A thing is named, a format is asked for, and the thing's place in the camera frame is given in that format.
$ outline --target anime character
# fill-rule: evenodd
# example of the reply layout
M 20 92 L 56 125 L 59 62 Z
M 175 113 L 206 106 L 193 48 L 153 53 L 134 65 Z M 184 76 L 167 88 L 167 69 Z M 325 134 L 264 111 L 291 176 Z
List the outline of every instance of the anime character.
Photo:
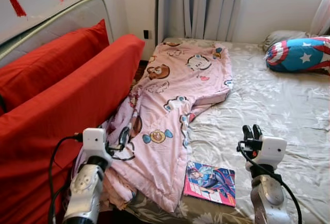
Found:
M 150 143 L 150 141 L 160 144 L 165 141 L 166 137 L 173 138 L 172 132 L 169 130 L 165 130 L 165 132 L 155 130 L 152 131 L 149 135 L 143 135 L 142 139 L 146 144 Z
M 147 68 L 147 72 L 149 73 L 150 79 L 155 78 L 166 78 L 170 75 L 170 68 L 165 64 L 162 64 L 158 67 L 149 67 Z
M 218 47 L 216 48 L 216 51 L 213 53 L 213 59 L 216 60 L 217 58 L 221 59 L 221 51 L 222 48 Z
M 186 64 L 192 71 L 205 70 L 211 66 L 211 61 L 203 55 L 194 55 L 188 59 Z
M 167 101 L 167 103 L 164 105 L 164 108 L 171 112 L 172 110 L 179 108 L 180 106 L 188 103 L 187 98 L 185 96 L 177 96 L 174 99 L 170 99 Z
M 209 166 L 202 166 L 200 169 L 195 167 L 188 168 L 187 175 L 188 178 L 197 181 L 202 191 L 209 193 L 219 191 L 226 198 L 228 198 L 227 194 L 235 198 L 234 182 L 230 178 L 230 174 L 224 174 L 223 170 L 232 172 L 227 169 L 213 169 Z

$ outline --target floor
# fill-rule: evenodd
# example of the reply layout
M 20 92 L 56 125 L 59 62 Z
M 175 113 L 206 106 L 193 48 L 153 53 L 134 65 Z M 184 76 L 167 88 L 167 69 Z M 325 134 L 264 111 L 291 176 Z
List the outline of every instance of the floor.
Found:
M 144 70 L 146 68 L 146 65 L 148 64 L 148 62 L 146 60 L 142 60 L 139 63 L 139 67 L 138 70 L 135 73 L 135 77 L 133 80 L 133 84 L 132 87 L 140 80 L 140 78 L 143 76 Z
M 134 223 L 134 224 L 147 224 L 147 222 L 140 221 L 134 215 L 127 211 L 106 211 L 101 212 L 98 215 L 97 224 L 122 224 L 122 223 Z
M 140 61 L 139 68 L 136 71 L 135 77 L 134 77 L 134 84 L 136 84 L 140 78 L 142 77 L 144 70 L 146 68 L 147 61 Z M 97 224 L 117 224 L 117 223 L 134 223 L 134 224 L 145 224 L 146 222 L 140 221 L 138 218 L 136 218 L 134 215 L 126 212 L 126 211 L 119 211 L 119 210 L 113 210 L 113 211 L 106 211 L 101 212 L 98 216 Z

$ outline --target electrical outlet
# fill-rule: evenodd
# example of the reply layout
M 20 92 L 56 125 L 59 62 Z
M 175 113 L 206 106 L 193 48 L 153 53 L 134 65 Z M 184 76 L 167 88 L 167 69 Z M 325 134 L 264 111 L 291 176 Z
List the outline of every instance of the electrical outlet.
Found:
M 151 32 L 149 30 L 147 30 L 147 29 L 144 29 L 143 30 L 143 37 L 145 39 L 151 39 Z

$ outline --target cartoon print blanket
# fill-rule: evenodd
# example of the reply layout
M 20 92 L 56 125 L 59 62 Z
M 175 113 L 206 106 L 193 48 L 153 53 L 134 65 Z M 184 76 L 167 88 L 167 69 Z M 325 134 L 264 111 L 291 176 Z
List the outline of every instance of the cartoon print blanket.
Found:
M 228 51 L 162 43 L 140 82 L 106 123 L 114 151 L 106 171 L 110 202 L 122 209 L 136 189 L 167 212 L 180 200 L 187 166 L 189 122 L 226 99 L 232 83 Z

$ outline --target comic book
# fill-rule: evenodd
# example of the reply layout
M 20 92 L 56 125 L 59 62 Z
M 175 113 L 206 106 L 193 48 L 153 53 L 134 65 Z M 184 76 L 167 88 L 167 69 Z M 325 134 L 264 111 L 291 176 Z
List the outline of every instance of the comic book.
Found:
M 235 207 L 235 172 L 189 161 L 184 194 Z

